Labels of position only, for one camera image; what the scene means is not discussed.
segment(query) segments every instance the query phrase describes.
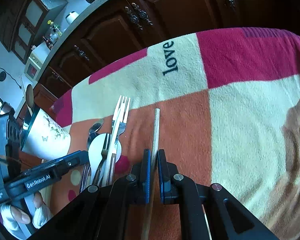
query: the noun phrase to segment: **checkered blanket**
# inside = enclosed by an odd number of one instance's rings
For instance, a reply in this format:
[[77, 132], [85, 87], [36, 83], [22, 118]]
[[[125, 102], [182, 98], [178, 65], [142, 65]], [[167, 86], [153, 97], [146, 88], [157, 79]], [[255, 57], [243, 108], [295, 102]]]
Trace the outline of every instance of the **checkered blanket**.
[[[111, 132], [121, 94], [132, 101], [118, 176], [151, 149], [157, 107], [159, 148], [180, 173], [199, 184], [222, 184], [278, 238], [300, 235], [299, 36], [277, 29], [211, 30], [106, 66], [54, 104], [57, 122], [70, 131], [70, 152], [86, 149], [96, 118], [105, 120], [100, 132]], [[53, 187], [54, 213], [78, 193], [71, 176]], [[178, 207], [163, 207], [158, 185], [155, 190], [150, 238], [179, 239]], [[134, 209], [129, 239], [138, 239], [141, 228], [142, 212]]]

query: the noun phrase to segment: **wooden spoon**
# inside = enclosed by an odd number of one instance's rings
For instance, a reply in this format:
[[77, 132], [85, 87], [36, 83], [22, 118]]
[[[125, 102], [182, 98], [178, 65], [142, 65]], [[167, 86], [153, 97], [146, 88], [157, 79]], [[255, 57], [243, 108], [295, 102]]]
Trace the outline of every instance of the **wooden spoon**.
[[34, 95], [33, 95], [33, 88], [31, 84], [29, 84], [26, 89], [26, 103], [31, 109], [33, 109]]
[[21, 77], [21, 76], [20, 76], [20, 81], [21, 81], [21, 88], [22, 88], [23, 96], [24, 96], [24, 98], [25, 98], [25, 100], [26, 100], [26, 104], [27, 104], [27, 106], [28, 106], [28, 110], [29, 110], [30, 115], [31, 115], [31, 117], [32, 117], [32, 110], [31, 110], [31, 108], [29, 107], [29, 105], [28, 105], [28, 103], [27, 103], [25, 86], [23, 85], [23, 81], [22, 81], [22, 77]]

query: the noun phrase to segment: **polka dot pattern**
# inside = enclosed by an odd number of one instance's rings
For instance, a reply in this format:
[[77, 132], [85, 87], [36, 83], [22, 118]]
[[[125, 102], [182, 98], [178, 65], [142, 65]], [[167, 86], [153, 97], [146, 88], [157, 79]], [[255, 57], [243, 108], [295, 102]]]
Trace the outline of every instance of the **polka dot pattern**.
[[72, 201], [75, 197], [77, 196], [77, 194], [74, 192], [74, 190], [69, 190], [68, 191], [68, 200], [69, 202]]
[[70, 175], [70, 181], [71, 181], [72, 185], [74, 185], [74, 186], [79, 185], [80, 180], [81, 180], [81, 173], [80, 173], [80, 171], [73, 170], [71, 172], [71, 175]]
[[120, 159], [115, 163], [114, 173], [122, 174], [125, 173], [130, 167], [130, 162], [127, 156], [121, 155]]

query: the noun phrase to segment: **white ceramic cup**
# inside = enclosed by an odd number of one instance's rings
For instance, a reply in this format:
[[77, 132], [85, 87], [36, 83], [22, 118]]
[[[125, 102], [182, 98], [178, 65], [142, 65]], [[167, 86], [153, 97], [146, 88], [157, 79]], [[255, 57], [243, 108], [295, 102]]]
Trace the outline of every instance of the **white ceramic cup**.
[[78, 13], [76, 13], [75, 11], [69, 13], [67, 16], [66, 16], [66, 21], [67, 23], [70, 25], [77, 17], [79, 16]]
[[70, 141], [70, 134], [40, 109], [22, 151], [44, 160], [53, 160], [67, 155]]

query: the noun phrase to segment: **gloved hand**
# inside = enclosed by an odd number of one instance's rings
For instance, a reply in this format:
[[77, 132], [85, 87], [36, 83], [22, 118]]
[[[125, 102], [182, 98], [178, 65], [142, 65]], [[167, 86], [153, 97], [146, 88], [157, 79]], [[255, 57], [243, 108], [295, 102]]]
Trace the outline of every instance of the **gloved hand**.
[[39, 229], [53, 217], [49, 208], [43, 202], [42, 196], [39, 192], [34, 194], [33, 203], [36, 207], [36, 211], [32, 221], [25, 212], [16, 207], [6, 204], [1, 205], [0, 207], [3, 225], [14, 237], [20, 240], [26, 240], [26, 236], [23, 234], [18, 223], [27, 225], [32, 222], [34, 227]]

